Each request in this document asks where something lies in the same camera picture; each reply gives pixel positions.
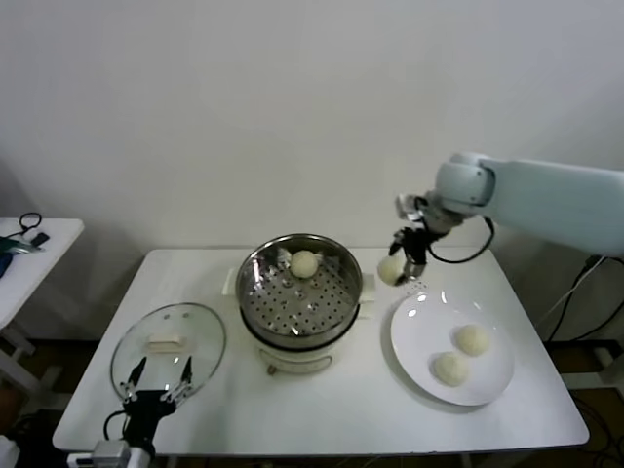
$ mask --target steamed bun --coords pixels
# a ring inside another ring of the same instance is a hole
[[[385,256],[377,265],[379,279],[388,286],[395,286],[403,274],[403,259],[398,255]]]
[[[449,387],[458,387],[468,379],[470,370],[466,358],[458,353],[442,353],[433,363],[433,373]]]
[[[457,347],[469,356],[481,356],[489,350],[489,335],[478,325],[466,325],[455,334]]]
[[[291,258],[291,273],[297,278],[311,278],[319,269],[319,260],[310,251],[299,251]]]

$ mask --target round plate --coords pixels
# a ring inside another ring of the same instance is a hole
[[[489,322],[482,304],[449,291],[426,291],[408,297],[392,318],[394,352],[411,379],[432,395],[456,405],[484,405],[498,398],[514,374],[514,356],[506,333]],[[459,328],[477,324],[489,334],[489,350],[479,357],[464,354],[454,344]],[[455,351],[468,360],[470,375],[450,387],[431,372],[435,358]]]
[[[174,349],[155,350],[152,340],[174,338]],[[172,390],[191,360],[192,395],[215,373],[225,349],[225,329],[213,309],[180,303],[157,309],[136,322],[117,344],[110,363],[110,378],[120,398],[130,373],[146,357],[136,390]]]

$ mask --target white table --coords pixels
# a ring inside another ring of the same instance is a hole
[[[472,249],[439,248],[447,257]],[[365,273],[385,249],[354,249]],[[228,269],[248,251],[162,250],[139,269],[54,435],[59,449],[91,450],[102,423],[120,408],[109,381],[113,349],[153,309],[181,301],[211,306],[227,332],[213,378],[160,423],[154,444],[170,455],[325,455],[471,452],[582,444],[588,431],[493,255],[462,265],[432,263],[423,276],[486,303],[511,338],[516,372],[490,405],[456,407],[428,396],[399,367],[389,319],[406,293],[377,282],[372,318],[343,339],[340,360],[316,374],[270,376],[254,352],[236,299],[221,295]],[[119,425],[110,432],[119,434]]]
[[[46,401],[53,400],[48,389],[58,376],[60,368],[49,368],[40,381],[20,366],[18,364],[20,355],[32,354],[35,348],[10,324],[83,228],[84,224],[80,219],[44,218],[38,228],[50,236],[50,239],[41,246],[44,251],[15,255],[4,276],[0,278],[0,335],[16,348],[16,352],[11,356],[0,350],[0,372],[31,397],[45,396]],[[0,235],[9,235],[17,231],[20,231],[17,218],[0,218]],[[58,402],[52,404],[53,408],[57,406]]]

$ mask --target white wall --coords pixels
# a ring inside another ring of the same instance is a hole
[[[394,195],[456,150],[624,169],[623,20],[600,0],[1,2],[0,204],[87,225],[22,321],[98,335],[154,247],[385,245]],[[533,315],[583,257],[544,286],[551,251],[496,246]]]

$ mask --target pot lid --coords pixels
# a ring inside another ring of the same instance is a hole
[[[187,369],[192,372],[188,397],[215,373],[224,349],[225,328],[213,309],[195,303],[167,305],[147,314],[121,338],[110,378],[124,399],[131,372],[139,365],[135,390],[173,390]]]

